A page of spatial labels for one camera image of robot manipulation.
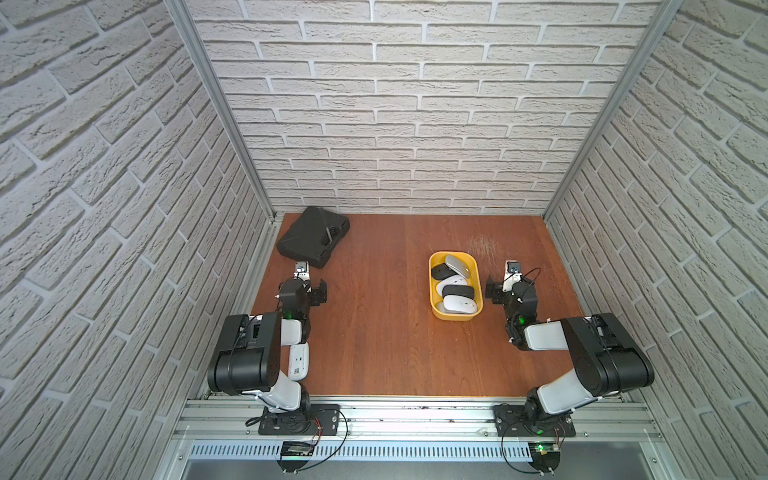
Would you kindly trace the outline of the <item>black mouse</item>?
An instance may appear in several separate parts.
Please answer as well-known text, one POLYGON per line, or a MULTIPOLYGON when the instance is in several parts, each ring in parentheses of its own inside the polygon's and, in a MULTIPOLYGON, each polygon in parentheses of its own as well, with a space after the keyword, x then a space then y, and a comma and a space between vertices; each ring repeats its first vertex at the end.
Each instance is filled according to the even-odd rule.
POLYGON ((449 267, 446 263, 441 263, 432 267, 430 274, 434 280, 442 281, 457 275, 457 272, 449 267))

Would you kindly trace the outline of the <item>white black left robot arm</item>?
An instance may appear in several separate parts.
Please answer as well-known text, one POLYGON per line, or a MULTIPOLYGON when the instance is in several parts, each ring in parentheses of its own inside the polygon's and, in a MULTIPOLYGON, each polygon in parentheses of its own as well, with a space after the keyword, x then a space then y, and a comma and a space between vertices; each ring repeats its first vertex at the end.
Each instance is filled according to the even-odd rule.
POLYGON ((259 315, 230 315, 224 320, 207 369, 211 391, 254 396, 271 414, 306 414, 309 394, 281 371, 284 347, 308 357, 309 311, 327 301, 327 283, 314 287, 301 278, 284 281, 278 308, 259 315))

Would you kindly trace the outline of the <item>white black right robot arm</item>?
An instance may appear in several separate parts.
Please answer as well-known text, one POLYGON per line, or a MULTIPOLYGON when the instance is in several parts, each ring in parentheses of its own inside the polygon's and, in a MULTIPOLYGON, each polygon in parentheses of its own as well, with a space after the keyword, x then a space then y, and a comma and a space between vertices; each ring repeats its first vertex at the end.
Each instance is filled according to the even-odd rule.
POLYGON ((570 355, 571 370, 527 394, 519 418, 531 426, 655 380, 651 361, 612 313, 540 322, 535 282, 520 273, 501 282, 487 279, 484 296, 504 307, 505 330, 515 347, 570 355))

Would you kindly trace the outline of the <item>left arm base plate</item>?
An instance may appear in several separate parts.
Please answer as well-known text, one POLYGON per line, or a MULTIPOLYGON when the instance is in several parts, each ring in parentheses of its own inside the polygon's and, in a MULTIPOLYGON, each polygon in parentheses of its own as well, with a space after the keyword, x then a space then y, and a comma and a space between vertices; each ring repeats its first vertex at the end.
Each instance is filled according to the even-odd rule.
POLYGON ((312 404, 308 410, 271 412, 263 409, 258 433, 262 436, 335 436, 340 420, 338 404, 312 404))

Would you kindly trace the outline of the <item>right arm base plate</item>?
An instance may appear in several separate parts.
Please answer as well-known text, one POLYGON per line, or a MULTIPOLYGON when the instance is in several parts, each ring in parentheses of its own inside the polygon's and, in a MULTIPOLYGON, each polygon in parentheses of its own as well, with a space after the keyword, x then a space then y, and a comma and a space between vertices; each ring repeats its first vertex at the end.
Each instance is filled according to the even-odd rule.
POLYGON ((499 436, 570 438, 576 436, 571 416, 550 415, 531 406, 497 404, 492 407, 499 436))

